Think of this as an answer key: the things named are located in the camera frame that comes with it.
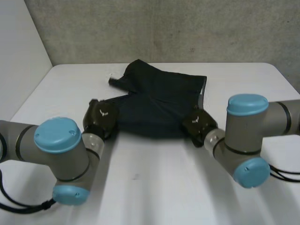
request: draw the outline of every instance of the gray robot arm segment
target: gray robot arm segment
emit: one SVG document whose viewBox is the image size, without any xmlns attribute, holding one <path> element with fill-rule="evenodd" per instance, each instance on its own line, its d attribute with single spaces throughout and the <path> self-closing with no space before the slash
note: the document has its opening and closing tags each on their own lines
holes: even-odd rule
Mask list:
<svg viewBox="0 0 300 225">
<path fill-rule="evenodd" d="M 106 111 L 106 118 L 99 115 Z M 18 160 L 47 165 L 57 179 L 53 199 L 61 204 L 80 205 L 90 192 L 104 138 L 114 128 L 118 110 L 92 100 L 81 134 L 68 118 L 47 120 L 40 126 L 0 121 L 0 162 Z"/>
<path fill-rule="evenodd" d="M 236 95 L 228 101 L 225 131 L 214 127 L 205 133 L 209 121 L 204 116 L 187 129 L 199 133 L 198 139 L 204 134 L 205 148 L 236 182 L 257 187 L 270 176 L 269 164 L 260 157 L 263 138 L 299 135 L 300 100 L 269 103 L 259 95 Z"/>
</svg>

